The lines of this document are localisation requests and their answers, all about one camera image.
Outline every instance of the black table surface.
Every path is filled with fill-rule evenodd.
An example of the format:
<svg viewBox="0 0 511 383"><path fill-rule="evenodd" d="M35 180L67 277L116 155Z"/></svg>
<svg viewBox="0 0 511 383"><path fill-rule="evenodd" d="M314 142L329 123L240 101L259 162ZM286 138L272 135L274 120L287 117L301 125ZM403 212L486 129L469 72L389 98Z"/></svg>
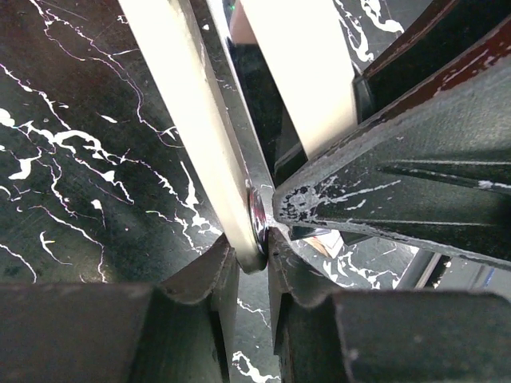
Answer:
<svg viewBox="0 0 511 383"><path fill-rule="evenodd" d="M354 63L429 2L335 0ZM0 18L0 282L159 282L203 253L220 225L117 1L2 2ZM392 288L414 253L297 246L360 288ZM232 380L278 380L265 273L241 277L238 306Z"/></svg>

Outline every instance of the chrome metal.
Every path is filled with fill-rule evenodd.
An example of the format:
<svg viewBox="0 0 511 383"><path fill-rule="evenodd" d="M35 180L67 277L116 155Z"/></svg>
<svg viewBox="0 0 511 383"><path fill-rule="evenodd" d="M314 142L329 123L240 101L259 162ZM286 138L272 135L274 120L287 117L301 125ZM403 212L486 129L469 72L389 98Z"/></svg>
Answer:
<svg viewBox="0 0 511 383"><path fill-rule="evenodd" d="M246 128L250 119L236 82L220 82L234 81L233 73L217 77L218 53L224 53L225 47L214 18L204 23L205 14L200 14L208 11L208 4L191 2L119 1L222 229L236 249L241 268L250 274L264 269L266 262L248 214L246 180L250 176L230 108L238 105L237 111L243 113L233 115L243 117L236 123L240 128ZM222 64L224 71L231 70L228 62L222 60ZM235 90L227 92L224 86Z"/></svg>
<svg viewBox="0 0 511 383"><path fill-rule="evenodd" d="M403 273L396 290L422 289L441 257L439 253L419 250Z"/></svg>
<svg viewBox="0 0 511 383"><path fill-rule="evenodd" d="M252 230L254 232L257 248L262 255L261 261L264 266L267 263L267 233L268 227L266 222L266 213L264 212L263 200L256 188L248 189L248 214L252 222Z"/></svg>

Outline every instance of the black plastic piece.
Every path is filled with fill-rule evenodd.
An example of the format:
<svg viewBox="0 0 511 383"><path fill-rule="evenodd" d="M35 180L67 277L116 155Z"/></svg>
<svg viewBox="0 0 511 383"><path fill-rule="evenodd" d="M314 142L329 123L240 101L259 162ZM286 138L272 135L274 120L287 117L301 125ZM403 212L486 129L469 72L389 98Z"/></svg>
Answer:
<svg viewBox="0 0 511 383"><path fill-rule="evenodd" d="M373 94L369 82L365 77L359 76L353 80L353 93L357 108L357 121L361 124L376 111Z"/></svg>
<svg viewBox="0 0 511 383"><path fill-rule="evenodd" d="M264 160L275 182L275 161L281 136L283 101L258 45L228 42Z"/></svg>
<svg viewBox="0 0 511 383"><path fill-rule="evenodd" d="M0 285L0 381L228 382L238 277L222 235L163 289Z"/></svg>
<svg viewBox="0 0 511 383"><path fill-rule="evenodd" d="M286 224L511 267L511 17L276 189Z"/></svg>
<svg viewBox="0 0 511 383"><path fill-rule="evenodd" d="M440 254L420 249L402 274L396 290L426 287L428 281L431 280L431 275L437 269L441 257Z"/></svg>
<svg viewBox="0 0 511 383"><path fill-rule="evenodd" d="M355 245L356 243L360 243L366 239L371 238L370 235L350 233L349 231L340 231L339 233L346 246Z"/></svg>
<svg viewBox="0 0 511 383"><path fill-rule="evenodd" d="M436 288L440 281L442 280L442 277L447 272L447 265L450 263L451 257L448 257L446 255L443 255L438 260L437 266L433 269L433 272L431 273L431 276L428 278L428 281L426 282L424 287L433 287Z"/></svg>
<svg viewBox="0 0 511 383"><path fill-rule="evenodd" d="M511 379L511 305L482 293L344 290L269 233L282 382Z"/></svg>
<svg viewBox="0 0 511 383"><path fill-rule="evenodd" d="M289 239L291 241L297 241L298 239L305 239L315 237L316 235L328 234L331 231L328 229L314 229L313 227L300 227L293 226L289 231Z"/></svg>
<svg viewBox="0 0 511 383"><path fill-rule="evenodd" d="M381 110L477 43L511 14L509 0L433 0L365 71Z"/></svg>

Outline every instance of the white vein pattern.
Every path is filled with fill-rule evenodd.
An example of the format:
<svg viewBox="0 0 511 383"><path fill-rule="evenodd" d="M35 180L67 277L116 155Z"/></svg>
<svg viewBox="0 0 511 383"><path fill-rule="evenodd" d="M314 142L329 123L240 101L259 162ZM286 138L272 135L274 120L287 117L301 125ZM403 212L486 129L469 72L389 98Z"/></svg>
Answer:
<svg viewBox="0 0 511 383"><path fill-rule="evenodd" d="M353 12L347 9L346 4L348 2L354 3L356 7L355 14L360 14L361 16L356 17ZM394 39L398 34L404 33L404 28L400 22L392 17L385 19L382 16L380 0L359 0L359 2L356 0L334 0L334 3L338 11L339 23L345 32L348 44L362 63L370 63L378 56L377 52L371 48L373 36L368 34L362 27L364 23L361 20L364 21L364 17L367 17L372 25L383 33L394 34ZM386 0L383 0L383 3L390 15Z"/></svg>
<svg viewBox="0 0 511 383"><path fill-rule="evenodd" d="M244 303L241 299L237 298L238 306L241 307L243 310L248 311L252 314L259 314L261 318L263 319L264 325L269 329L270 325L268 322L266 322L266 318L264 317L264 310L263 309L252 309L250 305L247 303Z"/></svg>
<svg viewBox="0 0 511 383"><path fill-rule="evenodd" d="M144 134L146 136L147 134L152 135L164 150L176 151L181 149L182 151L183 147L180 144L175 127L157 128L157 125L148 122L143 117L142 109L145 106L145 95L133 80L134 77L115 58L127 56L128 53L135 54L135 52L140 56L138 48L107 52L100 49L96 43L99 35L95 38L89 36L85 32L85 28L66 20L60 16L57 10L72 14L86 22L88 21L87 18L41 0L26 1L34 7L34 11L42 20L42 38L51 41L55 49L60 50L76 62L96 62L98 65L103 65L104 69L102 70L110 72L111 76L122 81L122 84L131 89L133 93L131 98L135 101L132 109L133 115L136 116L138 124L147 129L147 133ZM123 15L118 15L116 21L120 24L127 24ZM31 33L37 34L34 28ZM86 54L83 49L77 49L77 44L70 43L73 39L75 41L81 40L89 46ZM6 206L5 203L13 204L14 210L12 211L18 214L32 215L35 211L42 211L53 222L52 225L56 224L62 227L62 229L59 229L60 234L53 234L53 238L51 238L48 233L54 233L54 226L47 227L45 225L48 223L45 223L39 227L37 234L37 241L40 243L43 254L49 255L51 260L59 266L68 267L80 263L76 259L68 260L69 256L62 258L66 254L65 243L59 239L59 235L65 230L77 233L79 237L96 247L97 276L91 275L90 271L73 268L76 271L76 280L79 279L82 282L108 282L109 280L109 265L105 264L105 252L112 252L112 250L107 248L108 245L100 238L104 238L107 231L115 229L112 222L116 220L116 217L113 217L114 211L110 208L113 202L121 202L127 207L131 206L137 210L139 208L136 206L139 203L144 203L140 207L143 215L156 214L158 218L163 218L161 225L168 225L165 230L170 233L176 233L174 231L175 227L171 225L180 226L181 234L188 244L188 249L195 251L197 254L204 252L204 249L212 243L215 236L221 234L221 230L210 222L210 219L206 218L201 211L202 205L197 196L196 185L183 161L179 161L176 164L177 166L173 167L174 172L180 173L181 179L186 176L185 179L188 180L187 194L184 199L181 199L179 194L182 191L177 191L172 186L168 176L172 173L165 174L160 168L151 164L151 157L137 159L137 154L135 154L137 151L133 151L133 147L125 148L121 153L115 153L118 149L112 150L110 148L112 147L111 142L103 141L103 138L97 134L91 133L88 129L86 130L86 127L83 128L83 124L78 125L74 122L72 111L77 106L73 105L70 99L57 100L53 94L58 93L55 93L52 87L43 89L44 85L41 85L41 83L38 86L32 85L31 80L26 78L26 75L21 74L12 63L7 65L0 62L0 68L2 69L0 74L5 74L2 81L6 81L6 83L10 81L12 85L18 87L20 93L16 99L20 100L20 106L25 107L24 112L20 113L18 107L15 108L17 112L11 112L8 110L10 106L0 105L0 141L2 142L0 155L3 156L3 160L6 159L9 163L13 163L13 161L18 163L17 170L11 170L9 174L0 174L3 177L0 185L0 195L6 197L0 199L0 203L3 204L1 206ZM26 101L23 99L23 93L27 95ZM43 113L43 115L46 115L44 119L29 117L32 105L39 105L35 115L40 116ZM45 105L46 110L41 111L41 105ZM129 116L125 118L124 116L111 114L106 109L91 109L88 113L103 120L103 124L106 124L104 125L105 129L108 129L109 124L110 126L123 124L123 128L125 128L124 123L129 120ZM9 138L15 133L21 136L21 139L16 139L18 142L12 141L12 139L4 141L2 138L5 137L5 134ZM126 168L129 168L130 171L135 169L135 172L138 172L137 169L142 169L145 173L149 172L150 177L153 178L151 190L154 191L155 187L159 188L164 194L167 194L167 199L170 201L167 202L167 207L164 210L161 211L158 207L165 203L153 203L152 206L148 206L147 201L139 202L142 194L139 189L144 189L145 186L136 185L129 178L126 180L125 177L128 172L125 170ZM77 179L75 174L77 169L79 169L80 181L84 181L79 182L79 184L86 191L79 190L71 193L69 186ZM34 179L41 182L41 178L45 179L46 190L39 190L39 188L30 186ZM96 191L92 195L87 195L91 190ZM45 198L37 199L37 195L44 195ZM89 207L85 207L83 203L80 203L83 199L85 199L83 202ZM60 207L57 208L54 202L57 202ZM100 228L91 228L91 225L97 227L98 224ZM133 232L137 229L138 227L125 223L126 231L131 230ZM204 235L204 240L201 240L200 245L194 242L197 235ZM11 245L12 243L2 244L2 249L12 257L19 259L33 275L32 282L36 282L38 275L35 271L36 266L33 266L33 264L39 265L44 262L42 256L35 260L35 256L32 255L25 257L21 255L19 250L14 249L18 249L18 247L12 247Z"/></svg>
<svg viewBox="0 0 511 383"><path fill-rule="evenodd" d="M246 357L241 351L236 351L232 355L232 364L244 376L250 377L255 383L267 383L269 381L279 381L280 377L273 377L272 375L261 375L261 372L252 365L250 359Z"/></svg>
<svg viewBox="0 0 511 383"><path fill-rule="evenodd" d="M383 270L376 271L371 270L370 265L378 256L388 255L397 250L397 247L391 249L389 251L384 251L380 255L374 257L373 259L367 262L367 267L358 267L354 264L353 256L356 256L357 246L353 245L351 247L343 247L341 253L335 257L335 259L325 259L323 261L323 271L325 275L333 282L337 283L341 287L350 288L364 288L368 287L371 289L380 289L383 288L382 284L385 285L385 288L392 287L393 289L399 284L401 280L401 273L403 270L399 271L399 274L392 270ZM402 245L400 249L401 252L406 251L408 247ZM410 259L413 257L414 249L410 248Z"/></svg>

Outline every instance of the white scuff mark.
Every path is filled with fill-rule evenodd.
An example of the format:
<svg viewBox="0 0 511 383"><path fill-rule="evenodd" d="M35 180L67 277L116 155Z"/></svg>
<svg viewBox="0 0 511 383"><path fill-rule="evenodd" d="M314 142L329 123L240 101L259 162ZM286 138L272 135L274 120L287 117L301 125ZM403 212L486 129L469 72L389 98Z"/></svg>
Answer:
<svg viewBox="0 0 511 383"><path fill-rule="evenodd" d="M408 223L413 225L444 225L444 226L493 226L491 223L472 222L435 222L435 221L407 221L398 219L378 219L379 223Z"/></svg>
<svg viewBox="0 0 511 383"><path fill-rule="evenodd" d="M66 12L67 14L72 14L73 16L76 16L77 18L80 18L82 20L85 20L86 22L89 20L88 18L84 18L83 16L79 14L75 14L74 12L71 12L70 10L67 10L66 8L62 8L60 6L57 6L55 4L51 4L49 2L45 2L44 0L38 0L39 2L42 2L43 4L46 4L47 6L52 6L53 8L57 8L58 10L61 10L63 12Z"/></svg>
<svg viewBox="0 0 511 383"><path fill-rule="evenodd" d="M103 115L103 114L99 114L99 113L98 113L98 115L99 115L100 117L103 117L103 118L104 118L105 120L107 120L108 122L111 122L112 124L116 124L116 123L117 123L117 120L114 120L114 119L113 119L112 117L110 117L110 116L105 116L105 115Z"/></svg>
<svg viewBox="0 0 511 383"><path fill-rule="evenodd" d="M10 191L9 191L8 188L6 188L5 186L0 185L0 190L3 190L5 193L7 193L7 195L9 196L9 199L10 199Z"/></svg>
<svg viewBox="0 0 511 383"><path fill-rule="evenodd" d="M0 124L7 128L13 128L16 122L10 117L10 113L5 109L0 108Z"/></svg>
<svg viewBox="0 0 511 383"><path fill-rule="evenodd" d="M157 214L158 217L164 219L165 221L169 222L169 223L173 223L173 222L176 222L170 218L167 218L165 215L161 214L159 211L155 211L155 210L147 210L146 211L147 214Z"/></svg>
<svg viewBox="0 0 511 383"><path fill-rule="evenodd" d="M398 249L398 248L397 248L397 247L395 247L394 249L391 249L391 250L388 250L388 251L384 252L382 255L387 255L387 254L389 254L389 253L392 253L392 252L396 251L397 249Z"/></svg>
<svg viewBox="0 0 511 383"><path fill-rule="evenodd" d="M117 16L117 21L120 22L121 24L128 24L128 19L123 14Z"/></svg>
<svg viewBox="0 0 511 383"><path fill-rule="evenodd" d="M479 188L481 188L481 189L490 189L493 186L495 186L497 188L511 189L511 185L500 184L498 182L492 182L492 181L479 181Z"/></svg>
<svg viewBox="0 0 511 383"><path fill-rule="evenodd" d="M54 261L60 263L61 265L70 265L72 266L73 264L72 263L65 263L65 262L62 262L60 259L57 259L55 257L55 255L53 255L53 252L48 248L48 245L50 243L55 243L55 241L48 241L45 239L45 233L46 231L42 231L41 234L39 234L39 240L41 241L41 246L42 248L44 249L44 251L46 251L51 258L53 258Z"/></svg>
<svg viewBox="0 0 511 383"><path fill-rule="evenodd" d="M244 360L248 367L248 371L244 371L240 365L241 359ZM232 355L232 364L240 371L244 377L250 377L255 383L267 383L268 381L280 380L280 377L273 377L272 375L261 375L261 372L252 365L250 359L248 359L241 351L236 351Z"/></svg>
<svg viewBox="0 0 511 383"><path fill-rule="evenodd" d="M488 53L488 49L486 49L483 53L481 53L479 56L475 57L471 62L469 62L467 65L465 65L463 68L456 70L451 70L451 74L447 74L442 79L442 85L438 87L437 91L434 93L433 97L437 96L443 89L444 85L447 85L453 78L459 76L463 72L465 72L471 65L478 62L482 57L484 57Z"/></svg>
<svg viewBox="0 0 511 383"><path fill-rule="evenodd" d="M347 356L350 358L350 360L356 361L358 359L358 357L359 357L358 350L357 349L350 349L348 351L348 355Z"/></svg>
<svg viewBox="0 0 511 383"><path fill-rule="evenodd" d="M356 210L356 209L359 209L361 208L362 206L364 206L364 204L366 203L367 201L365 199L362 200L361 203L359 203L358 205L356 206L351 206L351 207L347 207L346 209L344 210Z"/></svg>
<svg viewBox="0 0 511 383"><path fill-rule="evenodd" d="M264 317L264 310L262 310L262 309L252 309L250 307L250 305L248 305L247 303L243 303L241 301L241 299L239 299L239 298L237 299L237 303L238 303L238 306L241 307L243 310L246 310L249 313L259 314L261 316L261 318L263 319L263 322L266 325L266 327L268 329L270 328L270 325L268 325L268 323L266 322L266 318Z"/></svg>
<svg viewBox="0 0 511 383"><path fill-rule="evenodd" d="M341 0L335 0L335 3L341 8L342 12L344 13L344 16L350 21L353 28L355 28L355 30L359 34L360 41L358 41L357 37L351 31L350 27L344 20L343 16L340 14L339 9L337 9L339 22L344 27L347 33L348 42L350 43L351 48L357 54L358 59L363 62L373 61L374 54L369 52L369 42L367 40L366 34L362 29L362 26L360 25L360 21L356 17L354 17L353 14L344 9L344 4L343 2L341 2Z"/></svg>
<svg viewBox="0 0 511 383"><path fill-rule="evenodd" d="M99 199L94 199L94 200L90 201L90 203L94 206L94 208L96 210L101 211L101 218L102 218L102 221L103 221L103 227L106 228L105 212L103 211L103 206L101 205L101 201Z"/></svg>
<svg viewBox="0 0 511 383"><path fill-rule="evenodd" d="M204 44L200 43L200 62L202 63L202 67L206 68L206 53L204 52Z"/></svg>
<svg viewBox="0 0 511 383"><path fill-rule="evenodd" d="M73 229L75 231L78 231L83 238L85 238L88 241L98 245L101 248L101 256L100 256L100 261L97 264L97 273L101 276L101 281L103 283L108 283L107 280L106 280L105 272L102 270L103 262L104 262L104 256L105 256L105 246L103 246L102 243L99 243L97 240L92 239L87 233L85 233L85 230L81 229L80 227L76 227L76 226L72 225L71 223L67 223L66 221L64 221L62 219L59 219L55 215L51 214L50 211L46 207L44 207L44 206L40 206L40 205L39 206L33 206L30 209L42 209L42 210L44 210L46 212L46 214L53 221L55 221L57 223L60 223L60 224L62 224L64 226L70 227L71 229Z"/></svg>
<svg viewBox="0 0 511 383"><path fill-rule="evenodd" d="M349 200L350 197L353 197L354 195L361 195L361 194L376 192L378 190L386 189L391 186L397 185L400 182L401 182L401 180L396 180L389 184L378 185L375 188L361 189L358 191L354 191L352 193L342 194L339 197L335 197L335 198L331 198L327 195L321 195L321 193L317 193L313 187L306 187L306 190L304 192L301 192L301 191L297 192L296 194L289 197L289 200L287 202L291 206L300 207L299 209L301 211L307 211L307 213L308 213L310 211L313 211L314 207L318 207L321 203L323 205L328 205L330 203L346 202ZM313 218L314 218L314 216L309 215L306 219L313 219Z"/></svg>
<svg viewBox="0 0 511 383"><path fill-rule="evenodd" d="M218 230L216 227L211 225L211 223L207 219L205 219L204 217L201 217L199 212L195 209L195 205L199 204L199 200L196 197L195 185L192 181L192 177L188 173L187 168L184 166L183 161L181 161L180 163L181 163L181 167L183 168L184 172L186 173L186 176L188 177L188 197L186 197L186 199L184 200L183 206L187 207L188 209L190 209L191 211L193 211L195 213L192 218L192 226L199 227L201 229L201 230L199 230L199 233L201 233L201 234L205 233L206 231L210 231L211 233L213 233L215 235L222 235L222 231ZM203 225L208 225L208 228L203 229L202 228Z"/></svg>
<svg viewBox="0 0 511 383"><path fill-rule="evenodd" d="M327 273L328 278L332 280L333 282L337 282L337 274L332 274L332 262L323 261L323 270L325 270L325 273Z"/></svg>
<svg viewBox="0 0 511 383"><path fill-rule="evenodd" d="M28 267L28 269L30 270L30 272L32 273L32 275L34 276L34 279L32 280L32 283L36 283L38 281L38 275L35 274L35 271L33 269L33 267L20 255L20 254L17 254L17 253L14 253L8 246L6 245L2 245L0 243L0 248L4 249L5 251L7 251L9 254L11 254L13 257L15 258L18 258L20 261L23 262L23 264L25 266Z"/></svg>
<svg viewBox="0 0 511 383"><path fill-rule="evenodd" d="M26 180L28 178L28 176L30 175L30 173L32 172L32 161L38 160L42 156L40 148L38 148L38 151L39 151L39 155L37 157L24 158L21 160L16 159L19 162L19 167L20 167L21 171L9 176L9 180Z"/></svg>
<svg viewBox="0 0 511 383"><path fill-rule="evenodd" d="M319 271L316 271L316 270L309 270L309 273L311 273L312 275L315 275L316 277L323 277L323 274L321 274Z"/></svg>
<svg viewBox="0 0 511 383"><path fill-rule="evenodd" d="M360 6L364 12L366 12L367 17L371 19L376 28L391 33L405 32L402 25L395 20L385 20L384 23L380 21L382 18L382 5L379 0L360 0Z"/></svg>

